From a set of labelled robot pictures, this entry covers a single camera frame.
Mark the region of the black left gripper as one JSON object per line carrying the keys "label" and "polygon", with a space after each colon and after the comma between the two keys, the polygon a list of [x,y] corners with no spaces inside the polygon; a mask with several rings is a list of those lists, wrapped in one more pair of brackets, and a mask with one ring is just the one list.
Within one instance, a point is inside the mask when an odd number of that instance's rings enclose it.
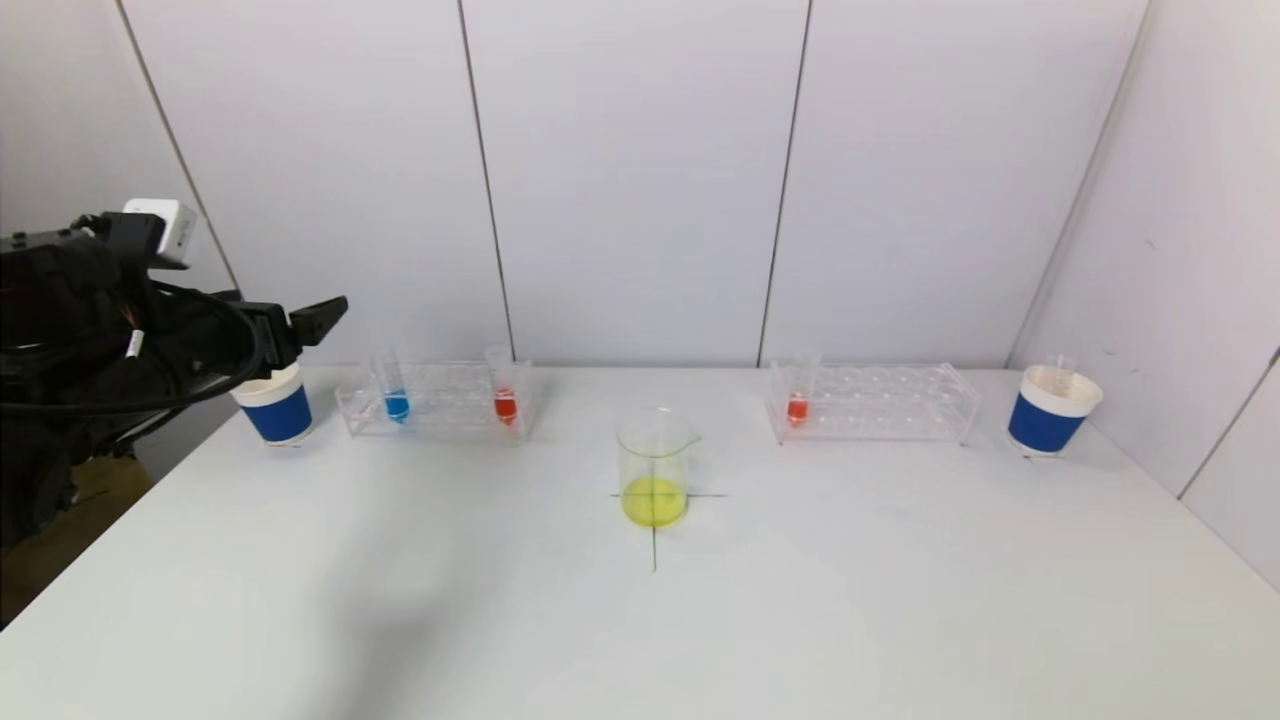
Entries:
{"label": "black left gripper", "polygon": [[288,322],[276,304],[183,300],[180,345],[202,373],[230,377],[250,365],[247,380],[266,379],[292,365],[300,347],[319,346],[348,309],[340,295],[289,313]]}

